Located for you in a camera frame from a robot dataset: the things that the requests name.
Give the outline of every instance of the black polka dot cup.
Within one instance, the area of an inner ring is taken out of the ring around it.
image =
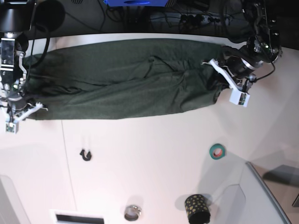
[[[190,224],[207,224],[211,214],[202,195],[191,195],[185,201],[185,208]]]

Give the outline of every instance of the green tape roll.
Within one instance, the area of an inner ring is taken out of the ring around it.
[[[210,156],[214,160],[219,160],[224,157],[226,150],[222,144],[215,144],[210,148]]]

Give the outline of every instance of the metal ring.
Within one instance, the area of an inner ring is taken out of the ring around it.
[[[136,221],[141,215],[141,208],[136,205],[130,205],[126,207],[125,219],[128,221]]]
[[[251,70],[256,70],[255,67],[253,67],[251,64],[249,64],[248,62],[246,62],[243,58],[241,58],[241,60],[242,60],[243,64],[244,64],[247,68],[249,68],[249,69],[251,69]]]

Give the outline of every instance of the blue box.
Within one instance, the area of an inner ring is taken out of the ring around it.
[[[117,6],[155,6],[164,7],[168,0],[105,0],[111,7]]]

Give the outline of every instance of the green pants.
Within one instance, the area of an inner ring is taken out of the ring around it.
[[[220,55],[220,45],[175,39],[54,50],[31,69],[28,96],[49,109],[31,118],[122,119],[212,105],[223,86],[217,72],[201,62]]]

